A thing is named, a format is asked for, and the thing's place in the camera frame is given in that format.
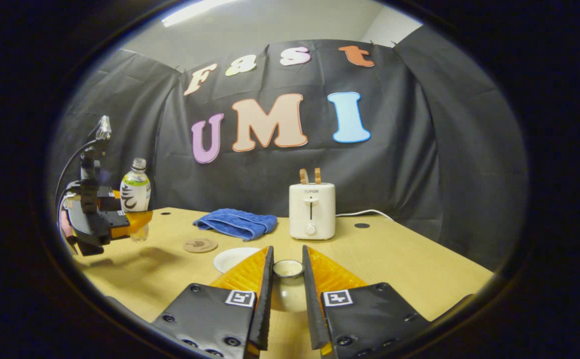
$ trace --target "white cup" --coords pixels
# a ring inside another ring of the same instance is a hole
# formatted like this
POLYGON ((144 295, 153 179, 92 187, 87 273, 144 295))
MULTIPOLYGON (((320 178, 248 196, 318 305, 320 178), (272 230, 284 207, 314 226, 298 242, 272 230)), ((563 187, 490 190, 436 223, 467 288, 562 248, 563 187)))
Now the white cup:
POLYGON ((278 261, 272 266, 272 309, 281 312, 302 312, 307 309, 303 264, 292 259, 278 261))

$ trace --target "letter a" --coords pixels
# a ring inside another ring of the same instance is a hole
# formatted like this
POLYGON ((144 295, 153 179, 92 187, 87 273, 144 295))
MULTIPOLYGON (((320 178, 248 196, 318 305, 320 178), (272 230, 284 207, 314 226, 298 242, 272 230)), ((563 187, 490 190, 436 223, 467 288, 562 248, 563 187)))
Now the letter a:
POLYGON ((275 145, 297 147, 308 143, 308 137, 301 132, 299 103, 302 100, 303 96, 298 93, 278 96, 269 114, 265 114, 252 98, 235 102, 232 108, 237 111, 237 142, 232 149, 236 152, 254 149, 255 142, 250 139, 250 130, 261 146, 267 147, 277 126, 279 135, 274 140, 275 145))

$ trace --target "white plate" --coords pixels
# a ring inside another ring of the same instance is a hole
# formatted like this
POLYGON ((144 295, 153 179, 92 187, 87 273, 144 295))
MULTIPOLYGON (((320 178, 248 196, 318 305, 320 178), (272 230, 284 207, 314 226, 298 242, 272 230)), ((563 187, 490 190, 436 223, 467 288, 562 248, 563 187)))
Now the white plate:
POLYGON ((217 254, 216 257, 214 257, 214 261, 212 263, 218 271, 225 273, 259 250, 260 248, 253 247, 241 247, 224 250, 223 252, 217 254))

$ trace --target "white cable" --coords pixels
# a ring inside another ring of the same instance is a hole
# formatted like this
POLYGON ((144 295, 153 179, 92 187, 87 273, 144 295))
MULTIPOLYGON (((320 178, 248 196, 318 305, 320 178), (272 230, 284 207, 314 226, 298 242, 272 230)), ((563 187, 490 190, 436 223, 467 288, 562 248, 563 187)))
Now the white cable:
POLYGON ((381 212, 381 211, 377 211, 376 209, 366 209, 365 211, 360 211, 360 212, 356 212, 356 213, 340 213, 340 214, 336 214, 337 217, 340 216, 354 216, 356 214, 362 214, 362 213, 367 213, 367 212, 376 212, 379 214, 382 214, 383 216, 389 218, 390 220, 393 221, 392 217, 388 216, 387 214, 381 212))

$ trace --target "plastic bottle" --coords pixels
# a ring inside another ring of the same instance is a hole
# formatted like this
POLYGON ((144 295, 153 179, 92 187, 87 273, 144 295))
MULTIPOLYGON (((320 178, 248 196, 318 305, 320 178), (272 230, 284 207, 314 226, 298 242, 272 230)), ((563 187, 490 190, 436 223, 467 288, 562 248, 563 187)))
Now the plastic bottle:
MULTIPOLYGON (((121 180, 119 192, 121 194, 121 209, 126 212, 148 211, 150 201, 150 180, 146 175, 146 160, 137 157, 132 161, 130 172, 121 180)), ((148 238, 148 225, 130 233, 135 241, 145 241, 148 238)))

